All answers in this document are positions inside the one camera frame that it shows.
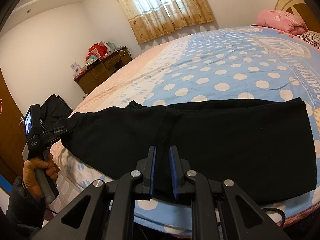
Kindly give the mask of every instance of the human hand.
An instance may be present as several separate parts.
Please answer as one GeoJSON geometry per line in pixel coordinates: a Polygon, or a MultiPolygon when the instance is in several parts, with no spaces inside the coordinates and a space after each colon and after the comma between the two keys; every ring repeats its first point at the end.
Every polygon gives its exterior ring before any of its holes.
{"type": "Polygon", "coordinates": [[[23,165],[22,178],[24,186],[35,200],[39,200],[44,195],[36,179],[35,169],[47,168],[45,173],[51,179],[56,180],[58,178],[51,153],[48,154],[48,159],[48,162],[45,162],[39,158],[33,158],[25,161],[23,165]]]}

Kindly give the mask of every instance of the finger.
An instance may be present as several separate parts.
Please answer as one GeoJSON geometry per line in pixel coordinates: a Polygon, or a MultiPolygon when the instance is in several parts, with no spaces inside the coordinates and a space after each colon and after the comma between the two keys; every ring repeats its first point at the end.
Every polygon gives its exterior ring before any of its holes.
{"type": "Polygon", "coordinates": [[[53,159],[53,155],[51,153],[48,153],[47,157],[48,157],[49,160],[53,159]]]}
{"type": "Polygon", "coordinates": [[[57,180],[58,179],[58,174],[54,173],[53,175],[50,176],[50,179],[57,180]]]}
{"type": "Polygon", "coordinates": [[[53,160],[48,160],[48,169],[52,168],[54,166],[53,160]]]}
{"type": "Polygon", "coordinates": [[[48,167],[48,163],[40,160],[39,158],[32,158],[28,161],[25,161],[24,165],[30,170],[45,169],[48,167]]]}
{"type": "Polygon", "coordinates": [[[45,171],[45,174],[47,174],[48,176],[51,176],[51,175],[53,175],[54,173],[56,173],[56,167],[52,167],[52,168],[50,168],[50,169],[47,169],[46,171],[45,171]]]}

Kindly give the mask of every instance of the metal bolt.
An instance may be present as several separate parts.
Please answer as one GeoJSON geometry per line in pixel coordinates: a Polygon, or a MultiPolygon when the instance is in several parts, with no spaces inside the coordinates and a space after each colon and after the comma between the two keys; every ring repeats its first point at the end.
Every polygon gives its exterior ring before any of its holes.
{"type": "Polygon", "coordinates": [[[132,177],[139,177],[141,175],[141,172],[140,171],[131,171],[130,174],[132,177]]]}
{"type": "Polygon", "coordinates": [[[226,185],[227,187],[232,187],[234,185],[234,182],[231,179],[226,179],[224,181],[224,185],[226,185]]]}
{"type": "Polygon", "coordinates": [[[95,180],[94,182],[93,182],[93,185],[95,186],[95,187],[101,187],[102,185],[103,185],[103,180],[101,180],[101,179],[97,179],[97,180],[95,180]]]}
{"type": "Polygon", "coordinates": [[[190,171],[187,171],[187,175],[188,175],[189,177],[194,177],[194,176],[197,175],[197,172],[196,172],[196,171],[193,171],[193,170],[190,170],[190,171]]]}

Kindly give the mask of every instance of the person's arm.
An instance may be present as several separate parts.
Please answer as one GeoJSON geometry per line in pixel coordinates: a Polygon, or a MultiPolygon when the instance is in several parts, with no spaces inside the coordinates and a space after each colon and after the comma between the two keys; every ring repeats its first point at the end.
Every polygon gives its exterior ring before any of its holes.
{"type": "Polygon", "coordinates": [[[10,224],[25,237],[29,237],[32,232],[42,227],[46,209],[44,195],[34,170],[47,168],[46,174],[51,179],[58,177],[52,154],[49,154],[48,158],[48,162],[39,158],[25,161],[23,179],[17,177],[12,185],[6,217],[10,224]]]}

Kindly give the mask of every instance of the beige curtain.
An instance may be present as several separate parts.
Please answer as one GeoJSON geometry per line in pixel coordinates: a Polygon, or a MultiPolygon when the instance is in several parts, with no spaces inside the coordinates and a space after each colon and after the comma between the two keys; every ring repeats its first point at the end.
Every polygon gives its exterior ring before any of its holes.
{"type": "Polygon", "coordinates": [[[138,44],[185,26],[213,22],[205,0],[118,0],[138,44]]]}

